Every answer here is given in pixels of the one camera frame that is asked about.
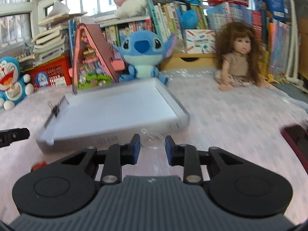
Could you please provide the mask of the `brown-haired baby doll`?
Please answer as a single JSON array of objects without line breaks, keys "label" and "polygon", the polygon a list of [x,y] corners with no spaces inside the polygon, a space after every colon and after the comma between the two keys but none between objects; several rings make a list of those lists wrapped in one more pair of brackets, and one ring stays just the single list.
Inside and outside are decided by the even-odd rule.
[{"label": "brown-haired baby doll", "polygon": [[260,73],[263,51],[252,26],[242,21],[226,23],[216,35],[218,70],[214,75],[222,92],[237,87],[269,87]]}]

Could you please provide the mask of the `clear plastic dome cap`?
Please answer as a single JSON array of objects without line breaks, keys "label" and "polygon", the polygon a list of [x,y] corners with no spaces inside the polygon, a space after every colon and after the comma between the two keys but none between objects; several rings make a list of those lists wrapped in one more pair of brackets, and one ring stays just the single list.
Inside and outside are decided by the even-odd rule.
[{"label": "clear plastic dome cap", "polygon": [[141,146],[146,149],[159,150],[164,147],[164,138],[156,132],[149,132],[143,128],[141,130]]}]

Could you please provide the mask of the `pink triangular miniature house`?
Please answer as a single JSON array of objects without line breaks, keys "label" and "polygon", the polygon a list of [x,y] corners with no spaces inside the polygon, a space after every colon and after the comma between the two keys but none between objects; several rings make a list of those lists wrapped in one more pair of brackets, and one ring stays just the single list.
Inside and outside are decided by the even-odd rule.
[{"label": "pink triangular miniature house", "polygon": [[72,64],[74,94],[118,83],[124,69],[97,24],[78,25]]}]

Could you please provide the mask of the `red plastic crate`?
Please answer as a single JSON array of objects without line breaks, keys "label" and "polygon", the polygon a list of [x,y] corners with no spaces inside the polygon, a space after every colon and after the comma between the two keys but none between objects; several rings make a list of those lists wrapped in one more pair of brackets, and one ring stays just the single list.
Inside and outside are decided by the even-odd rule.
[{"label": "red plastic crate", "polygon": [[45,64],[22,71],[22,73],[29,74],[31,84],[35,89],[39,89],[71,85],[72,78],[70,77],[69,69],[70,57],[69,55],[63,55]]}]

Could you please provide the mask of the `row of upright books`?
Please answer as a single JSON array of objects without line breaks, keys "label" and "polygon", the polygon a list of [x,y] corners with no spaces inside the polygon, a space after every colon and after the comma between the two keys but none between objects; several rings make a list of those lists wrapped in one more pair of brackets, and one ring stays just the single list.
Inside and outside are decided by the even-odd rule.
[{"label": "row of upright books", "polygon": [[[155,32],[163,38],[171,34],[177,35],[177,46],[175,53],[186,53],[184,43],[184,33],[177,17],[178,6],[185,11],[185,7],[178,3],[157,3],[154,0],[147,0],[150,17],[153,22]],[[233,3],[222,3],[210,8],[204,14],[199,5],[191,5],[198,15],[196,29],[218,31],[226,23],[244,22],[252,26],[258,39],[265,46],[265,61],[260,69],[263,74],[284,74],[287,69],[290,33],[289,25],[266,17],[266,11],[255,11],[247,9],[243,5]]]}]

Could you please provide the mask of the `blue Stitch plush toy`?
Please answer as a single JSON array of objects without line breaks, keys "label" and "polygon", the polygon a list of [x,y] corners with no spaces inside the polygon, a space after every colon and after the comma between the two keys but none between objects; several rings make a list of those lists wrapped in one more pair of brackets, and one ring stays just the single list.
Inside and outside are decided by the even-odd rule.
[{"label": "blue Stitch plush toy", "polygon": [[168,78],[159,73],[157,66],[172,55],[176,43],[177,36],[174,33],[166,41],[147,30],[130,34],[121,46],[113,46],[120,53],[122,60],[128,64],[128,73],[119,75],[119,81],[151,77],[167,85]]}]

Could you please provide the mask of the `wooden drawer box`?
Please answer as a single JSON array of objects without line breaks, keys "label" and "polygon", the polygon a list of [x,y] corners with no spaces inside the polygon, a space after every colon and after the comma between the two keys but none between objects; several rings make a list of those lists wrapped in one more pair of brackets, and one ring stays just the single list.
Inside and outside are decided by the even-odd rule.
[{"label": "wooden drawer box", "polygon": [[173,53],[159,65],[159,70],[166,71],[199,67],[217,68],[218,61],[216,55]]}]

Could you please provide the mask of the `white label printer box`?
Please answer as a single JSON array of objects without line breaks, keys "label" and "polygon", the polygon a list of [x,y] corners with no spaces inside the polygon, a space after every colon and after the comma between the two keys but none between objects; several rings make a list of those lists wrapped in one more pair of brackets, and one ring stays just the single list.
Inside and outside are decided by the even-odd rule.
[{"label": "white label printer box", "polygon": [[188,54],[216,53],[216,33],[213,30],[185,30],[184,43],[185,51]]}]

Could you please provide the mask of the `grey cardboard tray box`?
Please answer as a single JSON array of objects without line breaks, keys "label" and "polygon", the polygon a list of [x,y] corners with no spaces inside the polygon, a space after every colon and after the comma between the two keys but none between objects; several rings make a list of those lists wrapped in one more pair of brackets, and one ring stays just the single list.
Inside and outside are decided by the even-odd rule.
[{"label": "grey cardboard tray box", "polygon": [[107,148],[128,142],[143,129],[169,135],[186,128],[190,120],[185,107],[156,78],[67,93],[58,107],[35,137],[44,153]]}]

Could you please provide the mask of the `Doraemon plush toy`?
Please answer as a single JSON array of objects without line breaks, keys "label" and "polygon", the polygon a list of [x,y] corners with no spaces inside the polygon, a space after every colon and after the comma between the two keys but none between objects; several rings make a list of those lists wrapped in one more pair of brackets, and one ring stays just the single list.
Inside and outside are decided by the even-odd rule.
[{"label": "Doraemon plush toy", "polygon": [[29,74],[21,75],[20,64],[14,57],[1,58],[1,108],[13,109],[34,93]]}]

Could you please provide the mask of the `stack of books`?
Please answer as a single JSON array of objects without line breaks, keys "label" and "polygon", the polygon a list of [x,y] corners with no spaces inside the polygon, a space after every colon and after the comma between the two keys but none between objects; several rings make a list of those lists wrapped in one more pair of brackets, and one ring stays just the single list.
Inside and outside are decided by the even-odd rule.
[{"label": "stack of books", "polygon": [[23,54],[17,57],[21,69],[42,65],[66,53],[69,49],[69,21],[85,14],[72,13],[66,5],[55,1],[51,12],[38,22],[45,31],[25,43]]}]

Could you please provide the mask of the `small black binder clip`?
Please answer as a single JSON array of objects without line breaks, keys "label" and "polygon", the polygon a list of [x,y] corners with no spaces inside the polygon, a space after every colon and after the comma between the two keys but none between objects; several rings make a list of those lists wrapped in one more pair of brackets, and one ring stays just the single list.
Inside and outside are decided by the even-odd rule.
[{"label": "small black binder clip", "polygon": [[52,104],[51,101],[48,101],[48,106],[50,107],[51,109],[51,114],[54,115],[55,117],[58,116],[59,114],[59,106],[60,106],[60,101],[58,101],[56,104]]}]

